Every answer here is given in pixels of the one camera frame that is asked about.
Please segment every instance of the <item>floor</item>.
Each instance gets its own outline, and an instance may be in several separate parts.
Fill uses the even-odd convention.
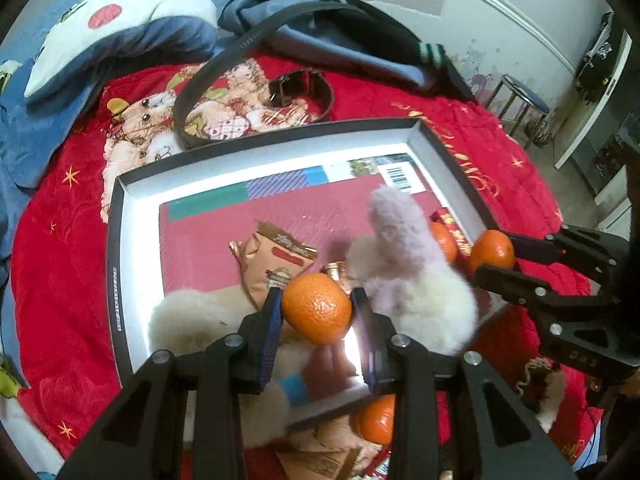
[[[524,146],[527,139],[518,131],[515,139]],[[554,147],[550,142],[539,148],[531,145],[527,155],[538,168],[540,176],[546,181],[549,189],[560,206],[564,222],[580,227],[595,228],[600,222],[593,195],[580,176],[579,170],[569,160],[560,170],[554,167]]]

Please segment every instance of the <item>stool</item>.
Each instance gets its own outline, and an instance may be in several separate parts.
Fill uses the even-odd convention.
[[[540,98],[538,94],[536,94],[524,83],[507,74],[503,75],[500,78],[500,82],[498,83],[498,86],[495,87],[494,93],[491,94],[491,97],[489,97],[488,101],[484,105],[485,108],[489,109],[489,105],[498,95],[498,92],[500,91],[500,88],[502,88],[502,85],[506,85],[512,93],[511,96],[507,99],[507,102],[505,102],[504,106],[502,107],[500,115],[498,115],[499,120],[501,120],[504,117],[505,113],[507,113],[507,110],[511,107],[516,97],[522,99],[525,104],[524,110],[521,111],[518,115],[515,126],[513,127],[513,130],[511,130],[512,133],[518,129],[518,126],[520,126],[520,123],[524,119],[526,113],[529,111],[529,108],[533,108],[534,110],[539,111],[542,114],[541,118],[545,117],[549,113],[549,106]],[[531,145],[531,142],[532,139],[529,137],[529,140],[524,147],[525,150]]]

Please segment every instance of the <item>orange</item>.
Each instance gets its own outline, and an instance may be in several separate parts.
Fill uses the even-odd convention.
[[[440,245],[440,249],[444,253],[444,257],[447,261],[452,264],[456,261],[458,257],[458,246],[456,245],[456,241],[451,236],[449,230],[440,222],[431,222],[429,224],[429,229],[433,238]]]
[[[469,268],[474,274],[482,264],[495,265],[503,269],[513,269],[516,256],[513,244],[503,232],[489,229],[480,235],[471,248]]]
[[[364,440],[386,446],[394,436],[396,396],[387,395],[351,415],[351,427]]]
[[[282,293],[281,309],[293,330],[316,345],[337,343],[351,324],[351,300],[321,272],[291,280]]]

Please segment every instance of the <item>blue pillow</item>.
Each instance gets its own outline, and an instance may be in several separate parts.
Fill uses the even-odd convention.
[[[109,58],[156,49],[212,57],[216,39],[211,0],[83,0],[47,33],[24,97],[40,101]]]

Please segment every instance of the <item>barcode sticker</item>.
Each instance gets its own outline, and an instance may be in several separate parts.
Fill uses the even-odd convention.
[[[378,166],[378,171],[389,187],[395,187],[409,194],[426,191],[410,162],[381,164]]]

